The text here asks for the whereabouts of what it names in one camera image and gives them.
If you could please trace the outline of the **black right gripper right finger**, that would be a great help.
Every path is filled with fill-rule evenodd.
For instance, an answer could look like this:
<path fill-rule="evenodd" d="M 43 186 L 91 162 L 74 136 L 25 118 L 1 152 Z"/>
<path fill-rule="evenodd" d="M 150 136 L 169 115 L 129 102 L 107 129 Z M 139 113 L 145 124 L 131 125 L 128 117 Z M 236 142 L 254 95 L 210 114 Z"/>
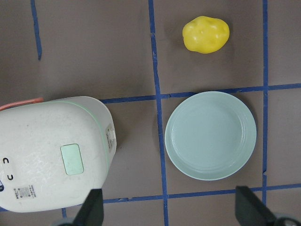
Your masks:
<path fill-rule="evenodd" d="M 236 186 L 235 217 L 240 226 L 274 225 L 274 214 L 247 186 Z"/>

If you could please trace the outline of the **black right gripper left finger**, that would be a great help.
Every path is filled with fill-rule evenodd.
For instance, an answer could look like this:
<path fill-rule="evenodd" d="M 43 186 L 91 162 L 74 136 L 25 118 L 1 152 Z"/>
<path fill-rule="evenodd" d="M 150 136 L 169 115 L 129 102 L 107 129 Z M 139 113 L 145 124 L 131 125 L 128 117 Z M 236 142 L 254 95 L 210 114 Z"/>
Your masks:
<path fill-rule="evenodd" d="M 104 220 L 102 189 L 92 189 L 72 222 L 73 226 L 101 226 Z"/>

